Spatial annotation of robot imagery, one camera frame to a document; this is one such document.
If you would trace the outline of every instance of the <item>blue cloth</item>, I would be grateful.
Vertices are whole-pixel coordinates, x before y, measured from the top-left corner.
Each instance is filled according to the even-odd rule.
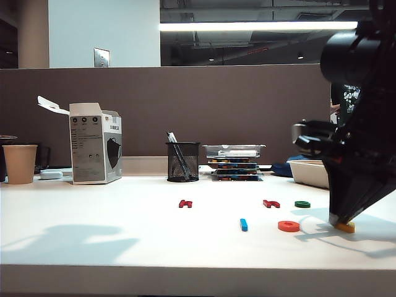
[[[311,158],[308,158],[303,155],[297,155],[297,156],[292,156],[287,161],[295,161],[295,160],[312,160]],[[289,163],[274,163],[271,166],[271,170],[280,176],[284,176],[287,178],[292,178],[293,174],[291,173],[291,168]]]

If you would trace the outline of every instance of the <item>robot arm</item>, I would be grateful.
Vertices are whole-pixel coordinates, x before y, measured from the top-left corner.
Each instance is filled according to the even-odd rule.
[[[373,22],[334,35],[322,53],[327,80],[361,89],[350,118],[341,127],[295,125],[294,143],[320,157],[328,172],[332,225],[348,223],[396,189],[396,1],[383,2],[380,11],[370,0]]]

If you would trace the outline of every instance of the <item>black mesh pencil holder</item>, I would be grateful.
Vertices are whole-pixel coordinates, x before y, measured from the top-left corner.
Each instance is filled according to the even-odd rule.
[[[186,183],[198,180],[199,142],[167,142],[168,181]]]

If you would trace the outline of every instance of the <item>black cup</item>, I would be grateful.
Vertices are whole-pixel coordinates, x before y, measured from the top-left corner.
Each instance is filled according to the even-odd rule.
[[[168,181],[197,181],[199,142],[167,142]]]
[[[2,145],[12,144],[16,138],[16,136],[0,134],[0,182],[6,180],[6,159]]]

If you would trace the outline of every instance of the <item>ceiling light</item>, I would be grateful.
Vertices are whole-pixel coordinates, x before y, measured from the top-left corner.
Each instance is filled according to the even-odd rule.
[[[299,31],[351,30],[358,22],[236,22],[236,23],[163,23],[160,31]]]

